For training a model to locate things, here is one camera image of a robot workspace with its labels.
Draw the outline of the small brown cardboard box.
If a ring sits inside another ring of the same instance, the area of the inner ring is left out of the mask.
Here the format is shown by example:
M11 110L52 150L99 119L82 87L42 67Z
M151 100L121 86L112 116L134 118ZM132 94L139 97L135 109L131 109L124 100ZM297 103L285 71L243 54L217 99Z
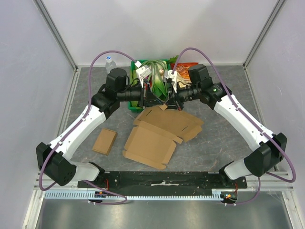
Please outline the small brown cardboard box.
M116 131L103 128L97 137L92 150L108 156L117 135L118 133Z

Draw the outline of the brown cardboard sheet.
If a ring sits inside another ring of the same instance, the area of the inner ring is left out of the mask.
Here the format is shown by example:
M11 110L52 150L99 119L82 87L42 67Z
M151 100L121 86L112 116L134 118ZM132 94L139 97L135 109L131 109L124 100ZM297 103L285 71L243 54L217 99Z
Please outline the brown cardboard sheet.
M153 106L145 108L133 124L123 156L163 170L177 144L195 138L202 131L203 121L185 111Z

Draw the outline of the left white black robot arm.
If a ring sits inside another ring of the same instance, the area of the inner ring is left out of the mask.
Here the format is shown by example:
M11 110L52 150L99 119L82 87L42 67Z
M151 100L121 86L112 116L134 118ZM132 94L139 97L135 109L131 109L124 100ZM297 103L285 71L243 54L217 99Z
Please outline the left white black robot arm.
M59 186L75 180L88 180L93 187L101 187L105 177L98 165L72 162L71 158L79 145L120 107L121 102L143 102L148 97L151 74L147 65L138 68L136 85L132 85L127 82L125 70L112 69L80 116L50 143L38 144L36 156L41 175L48 176Z

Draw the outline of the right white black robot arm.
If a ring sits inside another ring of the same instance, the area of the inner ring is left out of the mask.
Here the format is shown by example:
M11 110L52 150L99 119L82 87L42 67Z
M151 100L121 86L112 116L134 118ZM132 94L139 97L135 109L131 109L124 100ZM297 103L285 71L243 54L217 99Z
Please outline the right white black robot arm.
M230 187L240 177L261 177L283 160L287 144L283 133L275 135L259 123L240 105L230 89L224 88L221 83L213 83L203 64L190 67L188 74L191 84L184 89L178 89L177 73L172 70L164 72L163 80L172 84L169 95L177 108L182 108L186 101L199 99L225 118L252 150L245 158L233 161L220 169L218 182L222 187Z

